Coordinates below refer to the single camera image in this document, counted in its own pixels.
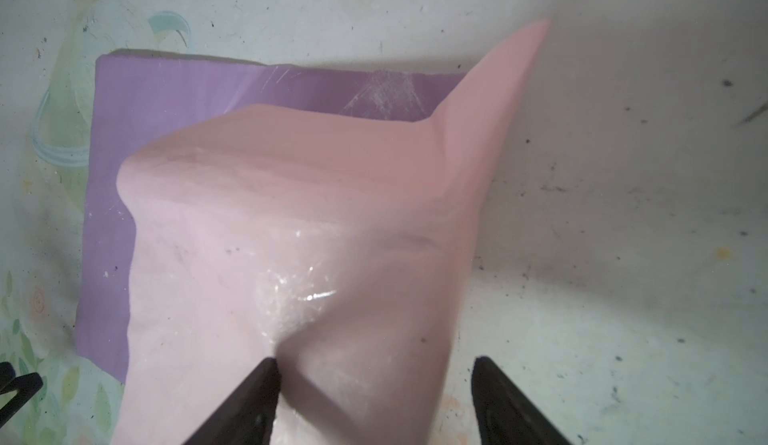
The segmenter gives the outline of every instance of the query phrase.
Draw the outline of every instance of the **purple fabric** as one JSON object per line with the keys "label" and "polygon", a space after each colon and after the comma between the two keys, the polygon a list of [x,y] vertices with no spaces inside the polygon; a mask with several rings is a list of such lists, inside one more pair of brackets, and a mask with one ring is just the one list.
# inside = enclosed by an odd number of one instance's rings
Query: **purple fabric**
{"label": "purple fabric", "polygon": [[115,185],[152,140],[250,104],[378,120],[431,115],[462,74],[305,69],[144,56],[101,56],[83,225],[77,352],[119,381],[128,371],[128,270],[136,228]]}

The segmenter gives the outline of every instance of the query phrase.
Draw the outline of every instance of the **yellow spot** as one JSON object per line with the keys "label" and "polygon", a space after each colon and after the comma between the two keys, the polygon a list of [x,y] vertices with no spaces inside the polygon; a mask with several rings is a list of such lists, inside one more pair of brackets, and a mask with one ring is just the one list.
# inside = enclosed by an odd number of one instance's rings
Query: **yellow spot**
{"label": "yellow spot", "polygon": [[717,258],[719,258],[720,260],[727,260],[728,258],[731,258],[734,256],[730,248],[727,248],[727,247],[717,248],[717,250],[715,250],[715,255],[717,255]]}

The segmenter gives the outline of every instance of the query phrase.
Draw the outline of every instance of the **pink fabric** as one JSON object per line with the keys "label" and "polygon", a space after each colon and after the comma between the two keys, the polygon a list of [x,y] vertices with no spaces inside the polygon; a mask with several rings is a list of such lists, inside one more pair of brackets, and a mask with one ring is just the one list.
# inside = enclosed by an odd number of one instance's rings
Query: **pink fabric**
{"label": "pink fabric", "polygon": [[257,105],[130,157],[113,443],[182,443],[269,355],[272,443],[425,443],[478,213],[548,27],[506,39],[421,122]]}

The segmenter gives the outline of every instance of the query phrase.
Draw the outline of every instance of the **pink sheet edge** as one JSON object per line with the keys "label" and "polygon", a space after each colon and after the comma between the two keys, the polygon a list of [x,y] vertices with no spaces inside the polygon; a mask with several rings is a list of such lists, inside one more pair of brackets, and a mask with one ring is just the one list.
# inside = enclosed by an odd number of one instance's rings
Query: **pink sheet edge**
{"label": "pink sheet edge", "polygon": [[417,123],[254,105],[131,156],[112,443],[182,443],[266,356],[283,374],[272,443],[426,443],[478,214],[549,27],[501,42]]}

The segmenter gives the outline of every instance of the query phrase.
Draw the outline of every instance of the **pink sheet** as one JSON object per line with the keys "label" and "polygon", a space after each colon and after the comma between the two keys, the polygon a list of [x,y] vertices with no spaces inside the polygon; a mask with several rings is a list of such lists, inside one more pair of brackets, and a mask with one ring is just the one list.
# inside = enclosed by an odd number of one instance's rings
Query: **pink sheet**
{"label": "pink sheet", "polygon": [[507,38],[414,124],[256,105],[131,156],[113,443],[182,443],[270,355],[272,443],[425,443],[478,213],[548,27]]}

